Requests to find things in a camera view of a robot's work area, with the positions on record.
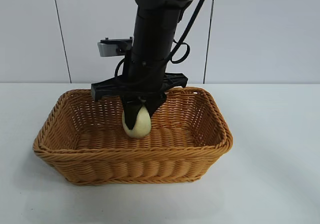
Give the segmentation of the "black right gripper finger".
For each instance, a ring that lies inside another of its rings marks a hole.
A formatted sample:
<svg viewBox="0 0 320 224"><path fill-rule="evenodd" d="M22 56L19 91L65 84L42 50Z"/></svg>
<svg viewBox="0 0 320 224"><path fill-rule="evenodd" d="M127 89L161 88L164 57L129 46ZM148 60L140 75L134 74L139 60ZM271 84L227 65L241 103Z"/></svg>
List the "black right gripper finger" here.
<svg viewBox="0 0 320 224"><path fill-rule="evenodd" d="M133 129L143 102L138 97L122 97L124 122L128 129Z"/></svg>
<svg viewBox="0 0 320 224"><path fill-rule="evenodd" d="M166 95L148 96L145 99L144 105L149 113L153 115L155 111L167 100Z"/></svg>

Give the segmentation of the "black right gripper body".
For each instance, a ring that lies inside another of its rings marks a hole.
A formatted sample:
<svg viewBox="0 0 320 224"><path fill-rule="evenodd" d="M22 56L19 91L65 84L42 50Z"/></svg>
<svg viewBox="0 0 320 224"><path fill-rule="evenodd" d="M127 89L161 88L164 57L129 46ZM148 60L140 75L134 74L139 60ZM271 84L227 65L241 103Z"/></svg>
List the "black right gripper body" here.
<svg viewBox="0 0 320 224"><path fill-rule="evenodd" d="M173 87L186 87L188 78L182 73L165 73L163 69L168 60L159 62L151 68L129 75L133 62L123 58L116 66L114 77L91 84L90 93L94 101L108 96L155 96Z"/></svg>

